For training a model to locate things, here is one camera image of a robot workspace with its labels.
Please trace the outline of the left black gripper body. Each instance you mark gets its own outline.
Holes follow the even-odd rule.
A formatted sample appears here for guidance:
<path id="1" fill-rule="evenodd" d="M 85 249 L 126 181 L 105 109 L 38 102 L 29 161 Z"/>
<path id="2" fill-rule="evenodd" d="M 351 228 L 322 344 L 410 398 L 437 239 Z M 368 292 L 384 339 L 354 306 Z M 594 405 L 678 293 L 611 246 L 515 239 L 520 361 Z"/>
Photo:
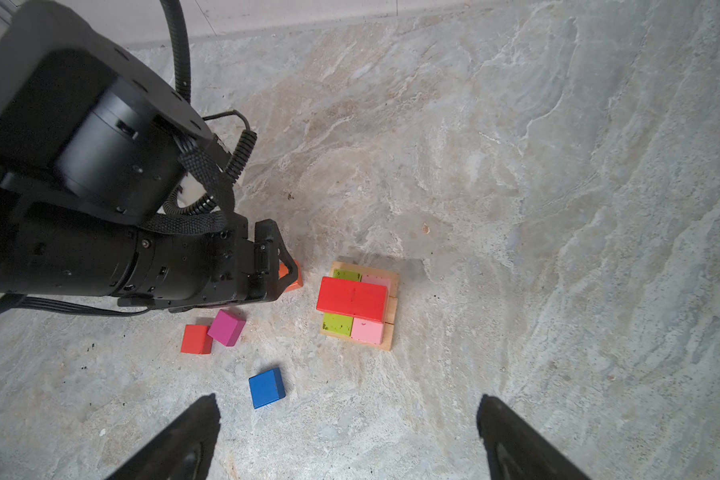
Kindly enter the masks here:
<path id="1" fill-rule="evenodd" d="M 114 294 L 120 307 L 185 312 L 273 301 L 279 297 L 279 228 L 240 215 L 219 233 L 139 231 L 134 264 Z"/>

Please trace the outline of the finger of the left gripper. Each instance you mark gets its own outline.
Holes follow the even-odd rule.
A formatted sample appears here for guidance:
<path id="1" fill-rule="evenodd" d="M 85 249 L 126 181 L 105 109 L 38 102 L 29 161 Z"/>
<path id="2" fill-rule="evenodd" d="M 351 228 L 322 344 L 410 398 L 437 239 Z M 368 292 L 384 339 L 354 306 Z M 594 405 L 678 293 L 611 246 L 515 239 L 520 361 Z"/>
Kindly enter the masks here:
<path id="1" fill-rule="evenodd" d="M 255 293 L 259 300 L 277 300 L 291 285 L 291 255 L 274 220 L 255 224 Z"/>

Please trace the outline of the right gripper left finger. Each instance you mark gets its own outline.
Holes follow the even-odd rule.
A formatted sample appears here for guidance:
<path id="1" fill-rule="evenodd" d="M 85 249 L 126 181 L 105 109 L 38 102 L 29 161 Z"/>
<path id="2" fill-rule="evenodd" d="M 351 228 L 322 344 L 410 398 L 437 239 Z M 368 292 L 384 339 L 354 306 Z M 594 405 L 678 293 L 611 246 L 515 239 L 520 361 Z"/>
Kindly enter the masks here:
<path id="1" fill-rule="evenodd" d="M 206 479 L 220 420 L 216 395 L 200 397 L 108 479 Z"/>

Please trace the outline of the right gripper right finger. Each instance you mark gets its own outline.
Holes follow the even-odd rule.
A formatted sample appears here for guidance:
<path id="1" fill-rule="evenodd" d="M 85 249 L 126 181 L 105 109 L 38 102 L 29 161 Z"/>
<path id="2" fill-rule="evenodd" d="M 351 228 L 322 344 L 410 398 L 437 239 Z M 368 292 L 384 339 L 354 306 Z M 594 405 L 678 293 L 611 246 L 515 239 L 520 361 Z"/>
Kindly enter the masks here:
<path id="1" fill-rule="evenodd" d="M 498 397 L 482 396 L 476 426 L 491 479 L 590 479 Z"/>

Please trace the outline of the magenta wood cube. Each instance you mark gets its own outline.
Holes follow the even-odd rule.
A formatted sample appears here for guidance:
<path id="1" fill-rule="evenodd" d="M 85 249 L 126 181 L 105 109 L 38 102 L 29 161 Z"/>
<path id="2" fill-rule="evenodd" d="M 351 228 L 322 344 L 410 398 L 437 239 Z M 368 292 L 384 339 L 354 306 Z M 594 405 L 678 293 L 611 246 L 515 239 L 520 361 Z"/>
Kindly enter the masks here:
<path id="1" fill-rule="evenodd" d="M 245 327 L 242 317 L 219 310 L 208 330 L 208 336 L 225 347 L 234 347 Z"/>

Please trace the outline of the lime green wood block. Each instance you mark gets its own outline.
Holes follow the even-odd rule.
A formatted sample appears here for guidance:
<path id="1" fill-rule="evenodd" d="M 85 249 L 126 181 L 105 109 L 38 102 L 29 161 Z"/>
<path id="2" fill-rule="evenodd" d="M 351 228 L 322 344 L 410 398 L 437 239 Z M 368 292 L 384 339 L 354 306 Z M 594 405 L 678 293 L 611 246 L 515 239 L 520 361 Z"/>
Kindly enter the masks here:
<path id="1" fill-rule="evenodd" d="M 355 282 L 360 282 L 362 280 L 361 273 L 342 269 L 335 269 L 332 273 L 332 277 Z M 324 332 L 350 337 L 353 328 L 353 321 L 354 319 L 351 316 L 325 313 L 323 315 L 322 330 Z"/>

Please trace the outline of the blue wood cube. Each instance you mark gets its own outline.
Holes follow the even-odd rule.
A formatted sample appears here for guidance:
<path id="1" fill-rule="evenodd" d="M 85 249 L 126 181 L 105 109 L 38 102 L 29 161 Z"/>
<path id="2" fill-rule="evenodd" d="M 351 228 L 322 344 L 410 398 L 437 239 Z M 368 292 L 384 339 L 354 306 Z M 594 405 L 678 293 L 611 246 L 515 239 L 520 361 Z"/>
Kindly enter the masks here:
<path id="1" fill-rule="evenodd" d="M 286 397 L 286 391 L 279 367 L 249 378 L 249 389 L 254 409 L 259 409 Z"/>

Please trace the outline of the red arch wood block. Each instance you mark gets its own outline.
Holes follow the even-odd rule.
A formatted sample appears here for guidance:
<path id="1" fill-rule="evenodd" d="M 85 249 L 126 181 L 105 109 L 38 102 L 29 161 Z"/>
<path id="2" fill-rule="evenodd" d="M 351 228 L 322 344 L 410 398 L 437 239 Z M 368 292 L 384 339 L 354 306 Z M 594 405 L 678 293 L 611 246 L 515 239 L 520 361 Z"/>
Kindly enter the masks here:
<path id="1" fill-rule="evenodd" d="M 383 323 L 387 298 L 384 286 L 324 277 L 316 309 L 323 313 Z"/>

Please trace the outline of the pink wood block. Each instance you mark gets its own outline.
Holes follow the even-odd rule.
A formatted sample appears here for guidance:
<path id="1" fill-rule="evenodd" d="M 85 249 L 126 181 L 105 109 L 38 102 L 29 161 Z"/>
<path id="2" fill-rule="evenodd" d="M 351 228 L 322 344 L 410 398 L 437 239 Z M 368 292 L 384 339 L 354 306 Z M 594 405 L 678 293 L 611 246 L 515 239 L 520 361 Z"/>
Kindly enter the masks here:
<path id="1" fill-rule="evenodd" d="M 387 293 L 390 293 L 391 280 L 388 278 L 376 275 L 364 275 L 361 282 L 383 286 L 386 288 Z M 351 338 L 353 340 L 372 345 L 381 345 L 383 341 L 383 332 L 383 323 L 359 318 L 353 319 L 351 333 Z"/>

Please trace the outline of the natural wood block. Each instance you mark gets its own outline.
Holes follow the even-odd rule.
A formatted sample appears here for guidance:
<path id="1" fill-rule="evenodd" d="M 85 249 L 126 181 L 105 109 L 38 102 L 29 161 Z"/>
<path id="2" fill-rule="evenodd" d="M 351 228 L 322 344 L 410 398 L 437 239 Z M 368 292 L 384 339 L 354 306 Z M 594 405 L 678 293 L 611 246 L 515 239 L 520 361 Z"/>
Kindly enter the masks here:
<path id="1" fill-rule="evenodd" d="M 388 297 L 385 305 L 384 322 L 393 325 L 396 319 L 398 299 L 395 297 Z"/>
<path id="2" fill-rule="evenodd" d="M 392 348 L 392 341 L 393 341 L 393 336 L 394 336 L 394 325 L 387 324 L 387 323 L 383 323 L 383 324 L 384 324 L 384 332 L 383 332 L 383 341 L 382 341 L 382 344 L 381 344 L 381 345 L 372 345 L 372 344 L 362 343 L 362 342 L 353 340 L 353 339 L 351 338 L 351 336 L 350 336 L 350 337 L 344 337 L 344 336 L 332 334 L 332 333 L 329 333 L 329 332 L 324 332 L 324 331 L 322 330 L 322 328 L 320 329 L 320 333 L 323 334 L 323 335 L 325 335 L 325 336 L 328 336 L 328 337 L 332 337 L 332 338 L 336 338 L 336 339 L 339 339 L 339 340 L 348 341 L 348 342 L 351 342 L 351 343 L 354 343 L 354 344 L 359 344 L 359 345 L 363 345 L 363 346 L 367 346 L 367 347 L 372 347 L 372 348 L 376 348 L 376 349 L 380 349 L 380 350 L 384 350 L 384 351 L 390 351 L 391 348 Z"/>
<path id="3" fill-rule="evenodd" d="M 385 278 L 389 284 L 388 295 L 393 298 L 398 297 L 398 287 L 400 283 L 400 275 L 396 272 L 372 268 L 368 266 L 356 265 L 348 262 L 334 261 L 329 270 L 329 276 L 333 276 L 336 270 L 346 270 L 361 274 L 363 277 L 371 275 L 372 277 Z"/>

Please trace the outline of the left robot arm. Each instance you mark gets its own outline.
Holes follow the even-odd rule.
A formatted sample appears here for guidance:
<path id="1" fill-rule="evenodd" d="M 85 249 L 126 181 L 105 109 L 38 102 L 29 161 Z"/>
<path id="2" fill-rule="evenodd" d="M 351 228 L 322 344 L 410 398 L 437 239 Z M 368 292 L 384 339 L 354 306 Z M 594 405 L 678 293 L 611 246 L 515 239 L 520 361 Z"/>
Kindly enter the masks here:
<path id="1" fill-rule="evenodd" d="M 271 302 L 299 278 L 277 224 L 235 210 L 256 133 L 228 149 L 192 107 L 182 7 L 162 8 L 173 83 L 56 2 L 0 38 L 0 314 Z"/>

